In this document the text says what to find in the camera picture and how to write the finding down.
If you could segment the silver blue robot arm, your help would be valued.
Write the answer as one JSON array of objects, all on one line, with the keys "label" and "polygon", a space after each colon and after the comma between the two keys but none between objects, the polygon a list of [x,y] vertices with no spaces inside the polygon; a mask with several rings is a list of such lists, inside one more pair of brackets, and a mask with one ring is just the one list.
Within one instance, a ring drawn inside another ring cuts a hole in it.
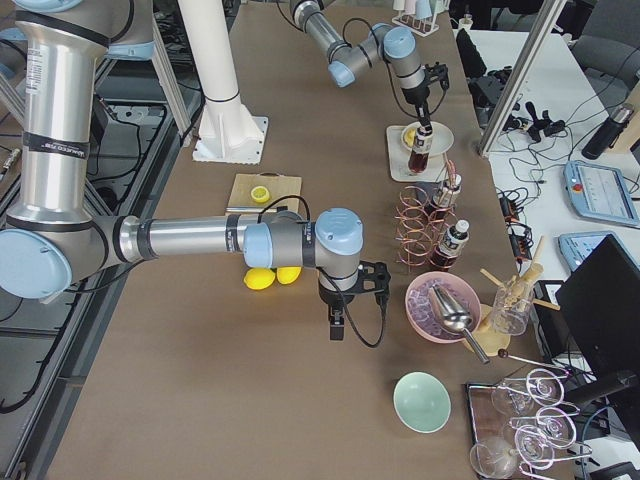
[{"label": "silver blue robot arm", "polygon": [[97,62],[147,59],[154,51],[148,1],[20,1],[16,22],[28,41],[20,196],[1,233],[1,286],[41,299],[103,269],[162,255],[240,252],[247,265],[318,273],[330,336],[352,318],[349,303],[389,297],[386,266],[361,259],[363,225],[344,208],[317,219],[264,208],[258,214],[141,220],[93,216],[84,206]]},{"label": "silver blue robot arm", "polygon": [[443,91],[449,88],[447,66],[423,63],[416,38],[404,25],[378,23],[369,27],[367,37],[360,43],[347,42],[325,17],[324,9],[329,4],[328,1],[291,1],[289,10],[296,27],[314,39],[326,55],[328,71],[335,84],[347,87],[376,63],[389,65],[405,101],[415,108],[421,130],[430,134],[429,86],[438,82]]}]

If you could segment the white robot base pillar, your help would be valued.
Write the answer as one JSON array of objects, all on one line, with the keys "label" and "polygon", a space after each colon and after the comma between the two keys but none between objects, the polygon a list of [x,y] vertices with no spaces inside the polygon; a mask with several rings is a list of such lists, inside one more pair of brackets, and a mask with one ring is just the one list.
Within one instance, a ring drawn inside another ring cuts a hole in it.
[{"label": "white robot base pillar", "polygon": [[268,119],[241,100],[223,4],[184,0],[179,8],[205,98],[193,159],[258,164]]}]

